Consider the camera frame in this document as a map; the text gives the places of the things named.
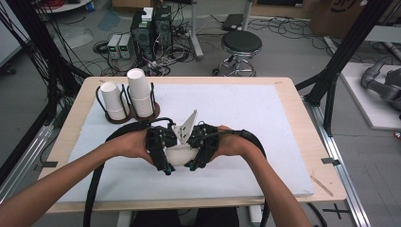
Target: skin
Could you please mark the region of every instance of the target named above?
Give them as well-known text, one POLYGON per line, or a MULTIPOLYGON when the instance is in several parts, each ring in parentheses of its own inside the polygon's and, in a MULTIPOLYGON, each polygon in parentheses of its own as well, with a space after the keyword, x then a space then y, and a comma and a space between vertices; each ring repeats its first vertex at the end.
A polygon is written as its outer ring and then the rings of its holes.
MULTIPOLYGON (((31 226, 64 193, 113 157, 142 158, 152 164, 146 150, 146 134, 146 131, 136 131, 119 136, 12 196, 0 204, 1 225, 31 226)), ((262 188, 277 226, 311 226, 300 204, 254 144, 231 134, 220 136, 219 141, 212 160, 220 155, 244 158, 262 188)))

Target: stool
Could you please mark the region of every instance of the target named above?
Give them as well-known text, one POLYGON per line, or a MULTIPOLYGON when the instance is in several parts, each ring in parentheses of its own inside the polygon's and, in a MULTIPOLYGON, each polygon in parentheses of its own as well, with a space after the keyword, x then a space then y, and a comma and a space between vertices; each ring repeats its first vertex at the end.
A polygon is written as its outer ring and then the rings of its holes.
POLYGON ((232 54, 229 59, 223 61, 213 74, 221 73, 224 77, 232 74, 239 76, 254 77, 256 72, 253 66, 245 58, 255 56, 262 48, 262 41, 259 37, 249 31, 230 31, 221 39, 221 47, 232 54))

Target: white mat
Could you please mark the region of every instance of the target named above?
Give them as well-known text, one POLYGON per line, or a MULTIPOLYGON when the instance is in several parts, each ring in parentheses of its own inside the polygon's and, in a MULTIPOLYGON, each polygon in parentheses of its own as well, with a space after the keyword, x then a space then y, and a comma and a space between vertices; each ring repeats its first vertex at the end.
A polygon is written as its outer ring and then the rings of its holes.
MULTIPOLYGON (((401 120, 398 116, 401 113, 381 99, 378 93, 360 86, 363 73, 371 66, 364 63, 348 63, 342 70, 342 78, 372 129, 399 130, 401 120)), ((387 73, 399 67, 383 65, 376 80, 384 83, 387 73)))
MULTIPOLYGON (((292 193, 313 195, 313 187, 274 86, 155 84, 160 117, 178 125, 198 110, 198 121, 246 129, 262 142, 268 159, 292 193)), ((108 123, 95 101, 82 127, 70 162, 103 143, 121 126, 108 123)), ((60 201, 85 201, 92 175, 60 201)), ((151 201, 262 196, 240 157, 219 157, 194 172, 178 167, 171 176, 140 159, 114 158, 103 169, 97 201, 151 201)))

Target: white cup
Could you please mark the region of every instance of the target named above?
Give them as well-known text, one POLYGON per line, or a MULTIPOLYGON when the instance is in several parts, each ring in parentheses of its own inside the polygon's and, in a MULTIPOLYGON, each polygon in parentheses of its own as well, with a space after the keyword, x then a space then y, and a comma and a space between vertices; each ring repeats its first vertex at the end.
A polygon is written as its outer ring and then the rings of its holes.
MULTIPOLYGON (((122 120, 126 118, 123 105, 120 100, 120 89, 113 82, 104 82, 100 85, 100 91, 103 95, 104 105, 107 113, 110 118, 113 120, 122 120)), ((127 100, 122 97, 124 108, 126 109, 127 114, 129 113, 127 100)))
POLYGON ((148 117, 153 114, 150 96, 143 99, 132 99, 133 107, 139 117, 148 117))
POLYGON ((132 99, 144 99, 150 96, 150 87, 144 70, 133 68, 128 71, 127 78, 132 99))

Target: black controller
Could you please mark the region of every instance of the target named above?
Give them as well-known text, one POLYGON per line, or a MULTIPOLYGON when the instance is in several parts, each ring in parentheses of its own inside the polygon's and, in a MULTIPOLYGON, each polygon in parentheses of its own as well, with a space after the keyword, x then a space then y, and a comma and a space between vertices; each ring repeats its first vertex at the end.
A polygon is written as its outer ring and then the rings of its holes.
MULTIPOLYGON (((187 144, 191 148, 197 148, 199 152, 194 160, 190 160, 185 165, 189 167, 191 171, 194 171, 198 167, 205 167, 210 161, 213 154, 218 149, 217 132, 218 128, 211 125, 201 124, 194 126, 187 144)), ((157 170, 163 170, 166 175, 170 175, 175 168, 168 162, 164 149, 177 146, 177 136, 172 129, 172 125, 169 124, 167 128, 160 126, 149 127, 146 137, 146 146, 157 170)))

